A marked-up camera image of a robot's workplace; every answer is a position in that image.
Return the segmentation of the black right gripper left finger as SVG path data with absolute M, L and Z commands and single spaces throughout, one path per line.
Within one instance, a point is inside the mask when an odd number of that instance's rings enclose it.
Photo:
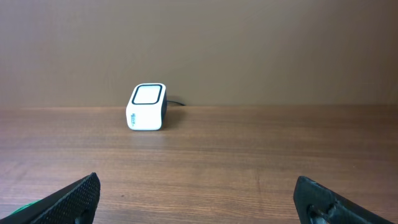
M 92 224 L 100 200 L 96 173 L 28 204 L 1 219 L 1 224 Z

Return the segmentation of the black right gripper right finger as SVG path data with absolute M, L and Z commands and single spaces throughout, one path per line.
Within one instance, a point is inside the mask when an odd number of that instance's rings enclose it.
M 392 224 L 306 176 L 298 177 L 293 199 L 301 224 Z

